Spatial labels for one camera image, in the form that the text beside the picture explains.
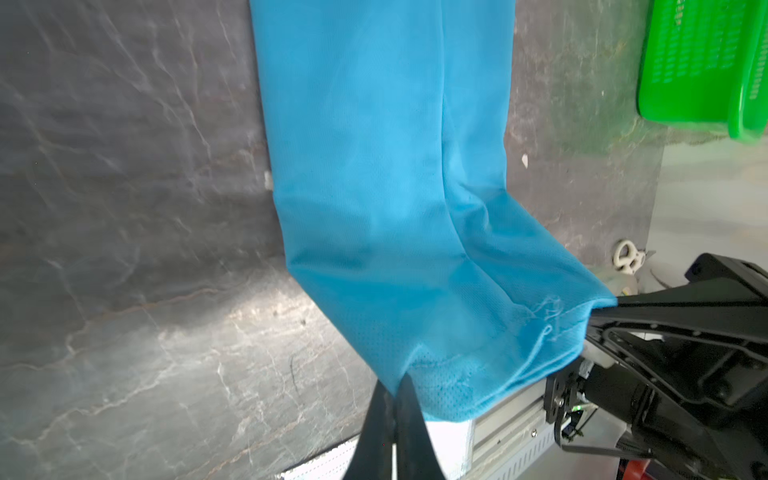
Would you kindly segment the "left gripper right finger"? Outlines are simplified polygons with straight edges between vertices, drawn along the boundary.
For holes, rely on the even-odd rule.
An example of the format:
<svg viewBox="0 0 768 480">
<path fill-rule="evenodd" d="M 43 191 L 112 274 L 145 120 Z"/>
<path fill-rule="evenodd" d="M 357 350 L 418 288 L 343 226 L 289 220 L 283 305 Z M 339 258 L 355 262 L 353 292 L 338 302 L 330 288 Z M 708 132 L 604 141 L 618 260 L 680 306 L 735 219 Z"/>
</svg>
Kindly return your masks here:
<svg viewBox="0 0 768 480">
<path fill-rule="evenodd" d="M 394 413 L 397 478 L 445 480 L 409 375 L 400 382 Z"/>
</svg>

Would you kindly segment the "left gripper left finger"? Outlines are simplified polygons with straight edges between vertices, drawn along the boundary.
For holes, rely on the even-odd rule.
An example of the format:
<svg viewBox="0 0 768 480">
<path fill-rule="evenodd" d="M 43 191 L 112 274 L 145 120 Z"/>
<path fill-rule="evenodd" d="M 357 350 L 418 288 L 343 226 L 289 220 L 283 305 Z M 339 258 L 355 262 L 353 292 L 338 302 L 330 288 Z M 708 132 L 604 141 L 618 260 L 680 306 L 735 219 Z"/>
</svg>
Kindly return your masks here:
<svg viewBox="0 0 768 480">
<path fill-rule="evenodd" d="M 378 381 L 343 480 L 391 480 L 394 443 L 394 397 Z"/>
</svg>

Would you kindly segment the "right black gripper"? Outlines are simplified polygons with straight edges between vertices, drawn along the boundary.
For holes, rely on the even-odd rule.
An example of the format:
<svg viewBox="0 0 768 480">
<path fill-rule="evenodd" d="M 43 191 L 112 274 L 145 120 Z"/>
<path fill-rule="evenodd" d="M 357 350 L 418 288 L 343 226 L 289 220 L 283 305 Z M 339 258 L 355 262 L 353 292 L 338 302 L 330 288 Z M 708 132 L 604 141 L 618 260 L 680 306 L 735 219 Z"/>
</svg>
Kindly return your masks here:
<svg viewBox="0 0 768 480">
<path fill-rule="evenodd" d="M 613 363 L 581 377 L 585 363 L 576 360 L 551 375 L 547 422 L 560 430 L 585 397 L 627 423 L 637 445 L 578 446 L 578 453 L 766 455 L 767 330 L 711 324 L 766 306 L 763 292 L 725 278 L 623 296 L 616 307 L 594 310 L 587 340 Z"/>
</svg>

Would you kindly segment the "green plastic basket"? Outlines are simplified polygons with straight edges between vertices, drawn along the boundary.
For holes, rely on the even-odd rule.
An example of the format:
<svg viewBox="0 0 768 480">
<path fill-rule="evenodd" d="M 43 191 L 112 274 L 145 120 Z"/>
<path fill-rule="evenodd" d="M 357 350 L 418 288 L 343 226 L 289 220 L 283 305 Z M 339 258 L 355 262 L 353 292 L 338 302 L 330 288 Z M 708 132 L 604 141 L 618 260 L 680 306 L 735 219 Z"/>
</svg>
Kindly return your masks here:
<svg viewBox="0 0 768 480">
<path fill-rule="evenodd" d="M 637 102 L 651 122 L 759 141 L 767 128 L 766 2 L 653 2 Z"/>
</svg>

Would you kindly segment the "teal t-shirt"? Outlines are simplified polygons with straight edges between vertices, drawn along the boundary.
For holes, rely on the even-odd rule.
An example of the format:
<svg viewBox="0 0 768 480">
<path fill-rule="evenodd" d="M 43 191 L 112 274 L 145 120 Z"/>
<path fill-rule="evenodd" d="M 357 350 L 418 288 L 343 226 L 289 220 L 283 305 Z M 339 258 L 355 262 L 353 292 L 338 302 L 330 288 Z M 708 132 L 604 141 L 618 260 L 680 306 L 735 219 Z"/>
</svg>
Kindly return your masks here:
<svg viewBox="0 0 768 480">
<path fill-rule="evenodd" d="M 381 383 L 474 419 L 614 294 L 506 189 L 511 1 L 255 1 L 288 271 Z"/>
</svg>

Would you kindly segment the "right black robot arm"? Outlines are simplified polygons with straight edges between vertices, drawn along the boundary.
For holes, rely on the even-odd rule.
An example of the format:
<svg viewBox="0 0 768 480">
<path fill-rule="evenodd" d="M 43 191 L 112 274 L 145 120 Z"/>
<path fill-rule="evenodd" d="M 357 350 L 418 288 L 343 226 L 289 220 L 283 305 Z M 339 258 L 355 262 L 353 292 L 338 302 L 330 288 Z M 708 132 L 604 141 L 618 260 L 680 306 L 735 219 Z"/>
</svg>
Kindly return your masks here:
<svg viewBox="0 0 768 480">
<path fill-rule="evenodd" d="M 687 479 L 767 475 L 767 291 L 705 280 L 592 313 L 589 345 L 609 362 L 578 359 L 548 378 L 556 432 L 587 401 L 628 426 L 611 447 L 563 450 L 654 460 Z"/>
</svg>

